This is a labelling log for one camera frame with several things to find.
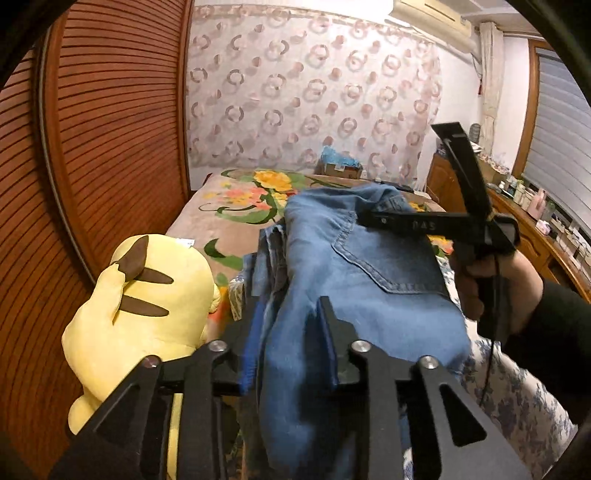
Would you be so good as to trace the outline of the black sleeved right forearm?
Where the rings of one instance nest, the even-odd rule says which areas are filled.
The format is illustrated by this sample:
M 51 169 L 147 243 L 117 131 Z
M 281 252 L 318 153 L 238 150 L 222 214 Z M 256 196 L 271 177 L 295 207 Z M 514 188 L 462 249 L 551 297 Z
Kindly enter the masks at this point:
M 544 281 L 540 301 L 525 326 L 508 335 L 502 349 L 538 378 L 572 423 L 590 413 L 590 304 L 572 290 Z

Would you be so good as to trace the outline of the right hand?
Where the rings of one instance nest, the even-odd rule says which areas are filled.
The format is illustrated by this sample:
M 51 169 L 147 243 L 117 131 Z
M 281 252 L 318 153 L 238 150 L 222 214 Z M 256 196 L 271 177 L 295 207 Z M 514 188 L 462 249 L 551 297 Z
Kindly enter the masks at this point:
M 455 242 L 450 263 L 462 311 L 470 320 L 483 321 L 491 310 L 508 334 L 517 334 L 542 299 L 543 279 L 519 250 L 477 259 L 471 247 Z

